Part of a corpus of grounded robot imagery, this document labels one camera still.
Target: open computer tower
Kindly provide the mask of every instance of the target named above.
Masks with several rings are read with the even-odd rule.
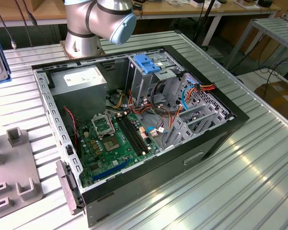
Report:
[[[209,158],[249,118],[171,46],[33,66],[88,226]]]

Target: motherboard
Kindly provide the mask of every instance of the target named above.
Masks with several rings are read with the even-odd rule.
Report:
[[[90,124],[80,127],[78,133],[83,187],[159,152],[157,144],[133,113],[111,118],[100,115]]]

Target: slotted metal surface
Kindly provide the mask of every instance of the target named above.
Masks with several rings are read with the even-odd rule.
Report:
[[[242,84],[175,32],[132,36],[107,53],[173,45],[215,82],[250,120],[195,168],[98,223],[92,229],[288,229],[288,122],[257,101]],[[59,45],[5,52],[12,81],[0,85],[0,135],[27,129],[44,198],[0,219],[0,230],[86,229],[70,215],[55,162],[60,158],[38,95],[31,64],[66,60]]]
[[[288,48],[288,21],[283,18],[255,19],[252,24]]]

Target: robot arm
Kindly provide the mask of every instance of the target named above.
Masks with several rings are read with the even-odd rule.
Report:
[[[100,53],[99,36],[123,44],[133,33],[136,16],[130,0],[65,0],[66,52],[72,57]]]

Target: green circuit board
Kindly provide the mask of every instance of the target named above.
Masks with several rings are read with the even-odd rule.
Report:
[[[135,114],[128,114],[127,118],[133,124],[140,123]],[[83,187],[88,187],[96,183],[98,180],[94,179],[94,177],[100,176],[101,173],[109,172],[111,169],[114,170],[109,175],[100,178],[104,179],[137,162],[144,161],[159,151],[153,139],[147,137],[145,140],[143,139],[143,141],[150,150],[145,155],[137,154],[127,140],[126,134],[123,133],[116,119],[116,117],[111,118],[115,129],[114,135],[105,135],[101,140],[98,139],[98,134],[92,123],[78,129],[81,139],[80,162],[83,166],[83,172],[80,175],[80,179]],[[139,130],[137,133],[139,137],[141,137],[141,132]]]

